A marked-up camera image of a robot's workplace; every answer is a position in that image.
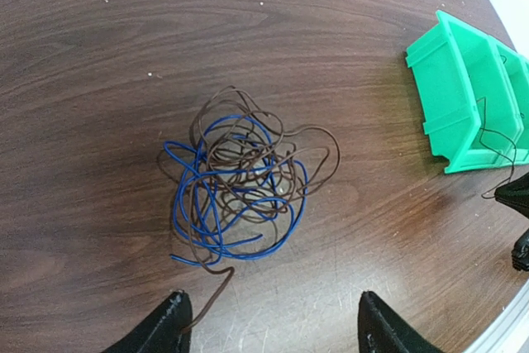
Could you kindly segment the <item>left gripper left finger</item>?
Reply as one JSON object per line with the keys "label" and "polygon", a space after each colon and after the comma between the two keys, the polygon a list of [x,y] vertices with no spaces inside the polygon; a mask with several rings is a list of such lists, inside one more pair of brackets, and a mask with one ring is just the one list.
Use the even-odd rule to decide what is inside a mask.
{"label": "left gripper left finger", "polygon": [[182,290],[172,292],[144,320],[104,352],[188,353],[191,332],[183,329],[192,321],[189,296]]}

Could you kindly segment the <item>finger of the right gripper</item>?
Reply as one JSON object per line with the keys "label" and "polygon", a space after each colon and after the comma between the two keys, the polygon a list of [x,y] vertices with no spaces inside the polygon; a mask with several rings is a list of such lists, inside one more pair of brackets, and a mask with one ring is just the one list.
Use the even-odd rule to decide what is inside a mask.
{"label": "finger of the right gripper", "polygon": [[518,271],[529,271],[529,231],[525,231],[512,248],[512,267]]}
{"label": "finger of the right gripper", "polygon": [[529,218],[529,174],[496,188],[494,198]]}

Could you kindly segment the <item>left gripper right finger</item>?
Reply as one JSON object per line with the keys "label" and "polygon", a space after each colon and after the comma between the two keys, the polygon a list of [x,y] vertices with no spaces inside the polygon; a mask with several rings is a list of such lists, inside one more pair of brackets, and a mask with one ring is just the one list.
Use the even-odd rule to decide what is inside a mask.
{"label": "left gripper right finger", "polygon": [[361,294],[357,336],[359,352],[441,352],[373,291]]}

